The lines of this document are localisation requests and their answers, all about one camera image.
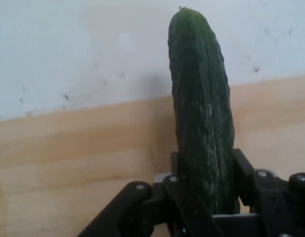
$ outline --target bolt head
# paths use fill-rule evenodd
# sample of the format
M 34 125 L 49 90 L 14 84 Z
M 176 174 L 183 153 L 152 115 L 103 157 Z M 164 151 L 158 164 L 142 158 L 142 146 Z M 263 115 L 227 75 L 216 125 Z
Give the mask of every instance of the bolt head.
M 305 176 L 303 176 L 302 174 L 299 174 L 298 176 L 296 176 L 298 181 L 305 181 Z
M 170 181 L 171 182 L 176 182 L 176 181 L 178 181 L 178 178 L 176 176 L 171 176 Z
M 258 172 L 258 175 L 260 176 L 260 177 L 263 177 L 263 178 L 265 178 L 266 176 L 267 176 L 267 173 L 265 172 L 265 171 L 259 171 Z
M 286 234 L 286 233 L 281 233 L 281 234 L 279 235 L 279 237 L 293 237 L 293 236 L 291 236 L 291 235 L 289 235 L 289 234 Z
M 138 184 L 138 185 L 136 186 L 136 189 L 141 190 L 141 189 L 144 189 L 144 187 L 145 187 L 145 185 L 143 185 L 143 184 Z

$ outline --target cucumber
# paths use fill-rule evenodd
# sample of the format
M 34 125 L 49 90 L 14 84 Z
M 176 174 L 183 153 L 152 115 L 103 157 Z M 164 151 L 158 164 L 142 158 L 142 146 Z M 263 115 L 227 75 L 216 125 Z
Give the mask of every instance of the cucumber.
M 179 157 L 211 214 L 239 212 L 233 183 L 234 127 L 224 58 L 205 17 L 181 8 L 168 35 Z

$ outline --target white wall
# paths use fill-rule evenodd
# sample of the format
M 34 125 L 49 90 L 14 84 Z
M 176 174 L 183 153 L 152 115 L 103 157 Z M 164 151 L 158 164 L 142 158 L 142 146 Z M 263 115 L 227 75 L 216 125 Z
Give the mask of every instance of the white wall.
M 108 2 L 0 1 L 0 120 L 170 94 L 180 5 L 207 17 L 230 84 L 305 74 L 305 0 Z

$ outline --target wood grain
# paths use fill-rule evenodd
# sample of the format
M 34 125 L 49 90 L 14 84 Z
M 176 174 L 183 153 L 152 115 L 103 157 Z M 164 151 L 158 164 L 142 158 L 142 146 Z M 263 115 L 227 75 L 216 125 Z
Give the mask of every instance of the wood grain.
M 305 172 L 305 77 L 234 86 L 230 100 L 255 167 Z M 176 149 L 171 97 L 0 122 L 0 237 L 76 236 L 126 183 L 169 171 Z

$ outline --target cucumber skin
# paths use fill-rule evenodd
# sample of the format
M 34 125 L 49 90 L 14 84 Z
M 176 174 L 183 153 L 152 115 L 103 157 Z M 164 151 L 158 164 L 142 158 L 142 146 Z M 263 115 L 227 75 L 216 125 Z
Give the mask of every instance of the cucumber skin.
M 187 180 L 211 214 L 237 213 L 230 90 L 216 36 L 202 14 L 182 8 L 171 19 L 168 46 L 177 143 Z

